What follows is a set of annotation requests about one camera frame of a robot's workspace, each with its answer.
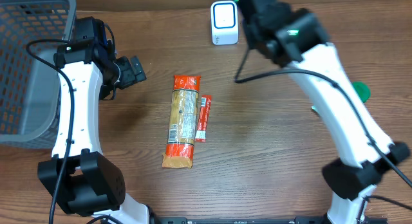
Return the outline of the long orange pasta packet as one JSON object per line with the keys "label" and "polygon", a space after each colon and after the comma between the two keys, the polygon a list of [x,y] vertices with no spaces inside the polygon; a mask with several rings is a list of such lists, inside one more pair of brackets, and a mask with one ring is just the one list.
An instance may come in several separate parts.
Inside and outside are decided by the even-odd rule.
{"label": "long orange pasta packet", "polygon": [[198,111],[199,75],[175,75],[163,168],[191,168]]}

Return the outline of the red snack stick packet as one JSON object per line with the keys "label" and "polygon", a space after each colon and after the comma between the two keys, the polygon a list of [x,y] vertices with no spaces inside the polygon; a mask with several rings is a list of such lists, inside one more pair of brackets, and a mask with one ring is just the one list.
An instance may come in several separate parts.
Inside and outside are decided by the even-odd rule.
{"label": "red snack stick packet", "polygon": [[206,142],[206,130],[209,121],[212,96],[204,95],[201,97],[201,108],[198,120],[198,126],[195,135],[196,142]]}

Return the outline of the green lid spice jar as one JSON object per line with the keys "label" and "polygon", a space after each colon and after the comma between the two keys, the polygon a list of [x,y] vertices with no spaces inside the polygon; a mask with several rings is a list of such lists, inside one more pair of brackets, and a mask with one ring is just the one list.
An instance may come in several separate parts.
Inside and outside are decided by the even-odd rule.
{"label": "green lid spice jar", "polygon": [[352,86],[362,102],[366,103],[371,96],[370,88],[363,82],[352,82]]}

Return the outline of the teal wet wipes pack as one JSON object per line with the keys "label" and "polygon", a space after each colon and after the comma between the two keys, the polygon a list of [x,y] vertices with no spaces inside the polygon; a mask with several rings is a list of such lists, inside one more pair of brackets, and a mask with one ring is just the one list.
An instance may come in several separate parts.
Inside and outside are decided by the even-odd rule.
{"label": "teal wet wipes pack", "polygon": [[319,113],[318,113],[318,111],[317,111],[317,109],[316,109],[315,106],[311,106],[311,109],[312,109],[312,111],[314,112],[314,114],[316,114],[317,116],[319,116]]}

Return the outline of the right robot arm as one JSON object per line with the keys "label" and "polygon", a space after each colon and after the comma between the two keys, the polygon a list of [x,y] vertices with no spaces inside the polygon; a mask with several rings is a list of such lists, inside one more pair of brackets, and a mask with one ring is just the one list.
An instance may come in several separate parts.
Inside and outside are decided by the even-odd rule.
{"label": "right robot arm", "polygon": [[411,152],[374,121],[340,62],[337,49],[311,11],[278,0],[238,0],[250,50],[257,50],[306,93],[327,126],[338,159],[323,177],[333,192],[323,223],[371,223],[365,214],[388,171]]}

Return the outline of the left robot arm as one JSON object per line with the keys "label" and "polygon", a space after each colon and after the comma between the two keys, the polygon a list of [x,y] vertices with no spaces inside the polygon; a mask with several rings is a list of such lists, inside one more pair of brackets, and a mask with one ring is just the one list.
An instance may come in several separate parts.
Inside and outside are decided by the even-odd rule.
{"label": "left robot arm", "polygon": [[90,216],[91,222],[158,223],[147,205],[126,192],[122,171],[103,154],[98,136],[98,103],[140,81],[125,57],[116,57],[114,39],[81,35],[58,41],[53,62],[35,59],[59,74],[59,128],[51,160],[37,175],[52,196],[49,223],[56,207],[66,214]]}

